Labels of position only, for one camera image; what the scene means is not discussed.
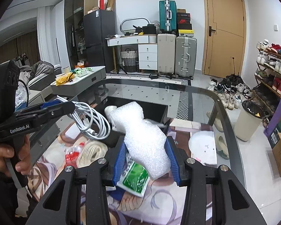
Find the glass table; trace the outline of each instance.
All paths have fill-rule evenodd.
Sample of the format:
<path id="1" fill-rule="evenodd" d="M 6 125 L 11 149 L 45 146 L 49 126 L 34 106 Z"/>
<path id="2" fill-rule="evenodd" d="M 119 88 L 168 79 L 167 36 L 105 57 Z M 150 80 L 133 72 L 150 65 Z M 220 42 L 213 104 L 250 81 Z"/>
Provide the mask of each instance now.
<path id="1" fill-rule="evenodd" d="M 192 128 L 196 128 L 194 126 L 199 123 L 198 129 L 200 131 L 213 131 L 213 135 L 216 137 L 221 134 L 227 143 L 230 159 L 223 159 L 216 154 L 215 146 L 213 146 L 215 162 L 211 163 L 211 166 L 218 167 L 222 164 L 229 166 L 245 187 L 244 169 L 238 143 L 219 97 L 207 89 L 184 84 L 184 81 L 146 81 L 111 77 L 100 80 L 71 100 L 86 102 L 101 113 L 104 113 L 104 108 L 108 105 L 118 104 L 121 106 L 136 101 L 143 107 L 145 118 L 157 122 L 170 120 L 171 123 L 174 122 L 173 119 L 176 119 L 175 121 L 179 122 L 180 125 L 176 125 L 176 130 L 170 124 L 171 130 L 168 131 L 168 136 L 176 135 L 174 132 L 178 132 L 177 126 L 180 127 L 179 131 L 184 131 L 183 128 L 188 123 L 192 123 Z M 210 112 L 210 118 L 206 114 L 207 111 Z M 222 123 L 223 133 L 220 133 L 216 127 L 211 128 L 216 117 Z M 40 132 L 34 133 L 31 137 L 31 150 L 34 149 L 32 151 L 32 165 L 34 167 L 29 183 L 30 190 L 33 190 L 37 200 L 42 197 L 54 178 L 64 168 L 66 149 L 73 144 L 77 145 L 80 142 L 87 141 L 82 135 L 75 139 L 65 140 L 66 134 L 64 133 L 72 124 L 73 120 L 64 116 L 56 123 L 52 122 L 44 126 Z M 109 148 L 114 147 L 120 135 L 120 133 L 112 131 L 110 136 L 102 142 Z M 188 134 L 186 142 L 182 145 L 186 146 L 188 154 L 192 155 L 188 149 L 189 139 Z M 180 140 L 176 137 L 175 141 L 180 148 Z M 186 187 L 177 187 L 175 183 L 173 184 L 170 174 L 164 178 L 160 182 L 150 183 L 144 198 L 125 192 L 119 199 L 116 195 L 110 193 L 108 204 L 111 220 L 115 222 L 112 224 L 119 224 L 119 221 L 121 224 L 129 224 L 132 220 L 135 223 L 131 224 L 140 224 L 140 222 L 146 222 L 142 224 L 180 224 L 179 219 L 181 220 Z M 212 210 L 208 210 L 211 206 L 208 198 L 206 205 L 206 224 L 210 224 L 207 220 L 211 221 Z"/>

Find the gray suitcase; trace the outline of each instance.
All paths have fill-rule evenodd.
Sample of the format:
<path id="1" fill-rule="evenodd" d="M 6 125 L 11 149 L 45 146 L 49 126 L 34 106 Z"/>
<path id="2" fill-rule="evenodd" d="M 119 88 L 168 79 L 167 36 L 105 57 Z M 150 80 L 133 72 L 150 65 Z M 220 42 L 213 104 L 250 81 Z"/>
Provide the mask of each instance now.
<path id="1" fill-rule="evenodd" d="M 197 39 L 193 37 L 176 38 L 175 77 L 194 76 L 197 55 Z"/>
<path id="2" fill-rule="evenodd" d="M 174 73 L 176 35 L 159 34 L 157 36 L 157 69 L 160 73 Z"/>

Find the white rope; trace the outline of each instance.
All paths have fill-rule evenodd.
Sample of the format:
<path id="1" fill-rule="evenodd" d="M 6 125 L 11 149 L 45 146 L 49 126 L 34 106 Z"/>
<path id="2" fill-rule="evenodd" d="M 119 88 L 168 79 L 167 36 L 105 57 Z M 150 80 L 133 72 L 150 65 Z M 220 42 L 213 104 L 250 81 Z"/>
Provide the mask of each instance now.
<path id="1" fill-rule="evenodd" d="M 95 160 L 105 156 L 107 152 L 107 146 L 100 141 L 90 141 L 85 145 L 81 153 L 77 158 L 77 167 L 89 166 Z"/>
<path id="2" fill-rule="evenodd" d="M 68 100 L 57 96 L 57 100 L 60 102 L 67 102 Z M 73 101 L 75 104 L 75 111 L 68 116 L 76 122 L 80 131 L 90 140 L 103 140 L 110 134 L 110 125 L 106 118 L 97 112 L 94 108 L 90 107 L 85 102 Z M 83 121 L 80 119 L 79 114 L 83 114 Z M 93 122 L 98 126 L 99 133 L 96 133 L 91 129 Z"/>

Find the foam packaging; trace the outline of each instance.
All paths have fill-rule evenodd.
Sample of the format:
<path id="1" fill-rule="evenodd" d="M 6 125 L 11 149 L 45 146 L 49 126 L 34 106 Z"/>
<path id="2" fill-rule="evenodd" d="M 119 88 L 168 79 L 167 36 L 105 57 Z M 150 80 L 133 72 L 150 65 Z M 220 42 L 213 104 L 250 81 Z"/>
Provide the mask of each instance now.
<path id="1" fill-rule="evenodd" d="M 132 159 L 142 165 L 152 180 L 170 171 L 164 144 L 166 135 L 156 125 L 145 122 L 143 109 L 136 102 L 130 102 L 110 112 L 117 129 L 126 132 L 124 142 Z"/>

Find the metal screw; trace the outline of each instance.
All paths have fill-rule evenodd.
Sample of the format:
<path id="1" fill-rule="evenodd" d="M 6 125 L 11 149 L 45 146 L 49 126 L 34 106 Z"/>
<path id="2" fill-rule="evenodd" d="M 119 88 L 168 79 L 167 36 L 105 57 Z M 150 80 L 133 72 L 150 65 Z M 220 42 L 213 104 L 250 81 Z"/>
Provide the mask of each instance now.
<path id="1" fill-rule="evenodd" d="M 106 159 L 105 158 L 99 158 L 98 159 L 98 163 L 99 164 L 104 164 L 106 162 Z"/>
<path id="2" fill-rule="evenodd" d="M 196 160 L 194 158 L 187 158 L 186 162 L 189 164 L 194 164 L 196 162 Z"/>
<path id="3" fill-rule="evenodd" d="M 70 171 L 72 171 L 73 170 L 73 167 L 72 166 L 66 166 L 65 167 L 65 171 L 66 172 L 70 172 Z"/>
<path id="4" fill-rule="evenodd" d="M 220 169 L 224 172 L 229 170 L 229 168 L 226 165 L 221 165 Z"/>

